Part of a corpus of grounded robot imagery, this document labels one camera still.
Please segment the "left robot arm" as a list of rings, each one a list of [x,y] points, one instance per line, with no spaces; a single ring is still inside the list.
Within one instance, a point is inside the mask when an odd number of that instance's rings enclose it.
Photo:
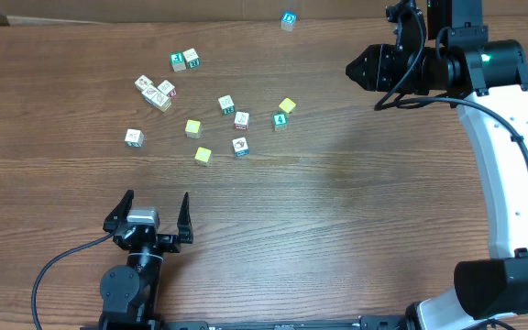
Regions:
[[[164,255],[179,253],[193,242],[189,195],[185,194],[175,235],[159,232],[160,216],[154,207],[135,207],[134,192],[126,191],[105,218],[103,230],[127,252],[126,264],[109,269],[100,281],[103,310],[100,329],[166,329],[156,313]]]

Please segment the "bird picture blue-sided block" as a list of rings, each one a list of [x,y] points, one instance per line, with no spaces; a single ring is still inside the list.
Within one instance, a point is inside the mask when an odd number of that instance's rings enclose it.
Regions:
[[[232,140],[232,147],[236,156],[239,158],[249,153],[247,140],[244,137],[239,137]]]

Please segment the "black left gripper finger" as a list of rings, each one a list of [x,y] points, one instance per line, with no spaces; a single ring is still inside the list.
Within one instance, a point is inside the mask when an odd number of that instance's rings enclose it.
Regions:
[[[127,215],[132,207],[134,196],[135,193],[133,190],[127,190],[118,205],[105,218],[103,230],[106,233],[114,233],[119,225],[127,220]]]
[[[181,244],[193,243],[193,225],[190,217],[189,194],[184,194],[177,221],[178,240]]]

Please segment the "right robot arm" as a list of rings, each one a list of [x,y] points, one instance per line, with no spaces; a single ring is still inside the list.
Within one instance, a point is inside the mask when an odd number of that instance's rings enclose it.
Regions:
[[[453,287],[410,305],[401,329],[478,329],[528,314],[528,64],[514,40],[439,50],[374,44],[346,66],[399,108],[454,107],[474,150],[488,214],[489,257],[462,261]]]

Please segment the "green-sided number five block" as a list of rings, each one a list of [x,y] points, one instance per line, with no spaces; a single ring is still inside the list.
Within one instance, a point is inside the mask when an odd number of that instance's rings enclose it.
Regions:
[[[224,116],[232,114],[236,111],[235,104],[230,95],[224,95],[218,99],[218,103],[221,107],[222,114]]]

